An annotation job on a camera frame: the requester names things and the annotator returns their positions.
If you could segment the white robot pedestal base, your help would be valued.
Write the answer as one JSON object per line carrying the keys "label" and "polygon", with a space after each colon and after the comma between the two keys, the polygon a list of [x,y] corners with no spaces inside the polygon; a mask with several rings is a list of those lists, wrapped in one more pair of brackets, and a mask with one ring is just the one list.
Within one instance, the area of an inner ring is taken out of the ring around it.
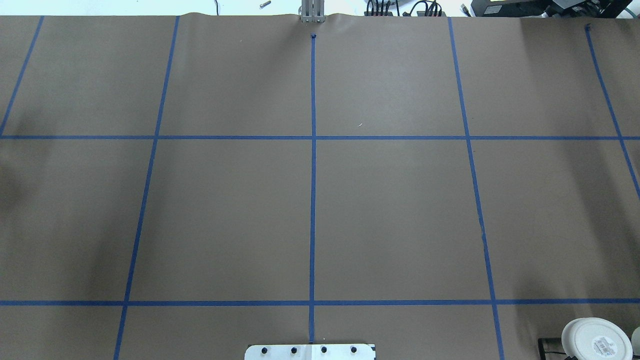
{"label": "white robot pedestal base", "polygon": [[256,344],[247,347],[245,360],[376,360],[374,344]]}

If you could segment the white stacked bowls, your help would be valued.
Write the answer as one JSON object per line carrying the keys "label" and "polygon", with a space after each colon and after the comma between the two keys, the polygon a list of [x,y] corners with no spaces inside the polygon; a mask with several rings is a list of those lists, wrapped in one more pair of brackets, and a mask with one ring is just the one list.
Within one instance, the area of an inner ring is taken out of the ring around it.
{"label": "white stacked bowls", "polygon": [[626,333],[600,317],[581,317],[562,330],[561,344],[577,360],[632,360],[633,345]]}

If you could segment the black power strip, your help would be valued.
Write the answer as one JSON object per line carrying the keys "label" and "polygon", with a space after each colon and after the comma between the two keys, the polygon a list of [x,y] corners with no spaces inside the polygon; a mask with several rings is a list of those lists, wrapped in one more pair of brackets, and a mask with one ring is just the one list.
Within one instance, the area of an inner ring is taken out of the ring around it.
{"label": "black power strip", "polygon": [[444,18],[438,0],[366,0],[366,17]]}

